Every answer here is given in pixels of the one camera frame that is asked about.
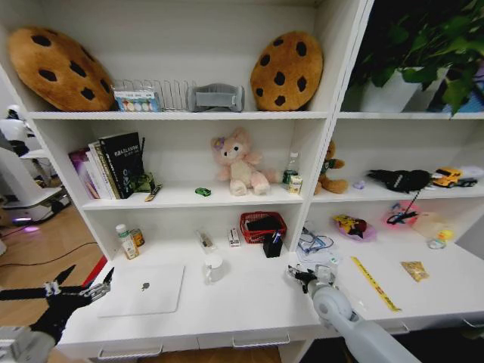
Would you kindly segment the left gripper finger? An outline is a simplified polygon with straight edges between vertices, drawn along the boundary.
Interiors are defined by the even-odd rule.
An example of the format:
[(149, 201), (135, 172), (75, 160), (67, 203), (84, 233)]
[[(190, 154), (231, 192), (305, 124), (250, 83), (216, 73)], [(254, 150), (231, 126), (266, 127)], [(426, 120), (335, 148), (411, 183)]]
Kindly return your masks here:
[(108, 292), (110, 292), (110, 284), (112, 281), (113, 272), (114, 268), (109, 270), (101, 283), (82, 290), (79, 295), (87, 299), (100, 299), (106, 295)]
[(52, 296), (58, 295), (61, 292), (60, 285), (65, 282), (71, 272), (76, 266), (71, 265), (69, 268), (61, 271), (53, 281), (47, 281), (44, 283), (45, 295)]

